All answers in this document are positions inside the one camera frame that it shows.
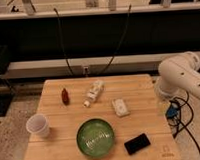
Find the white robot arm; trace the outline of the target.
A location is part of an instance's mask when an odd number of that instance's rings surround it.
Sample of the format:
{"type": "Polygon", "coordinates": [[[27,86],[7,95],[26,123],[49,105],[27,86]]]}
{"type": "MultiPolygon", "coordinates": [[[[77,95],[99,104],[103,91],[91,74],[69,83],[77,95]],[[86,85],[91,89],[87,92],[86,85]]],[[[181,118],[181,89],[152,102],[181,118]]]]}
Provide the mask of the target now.
{"type": "Polygon", "coordinates": [[[200,100],[200,57],[185,52],[169,57],[158,67],[159,77],[155,86],[160,98],[170,99],[181,88],[200,100]]]}

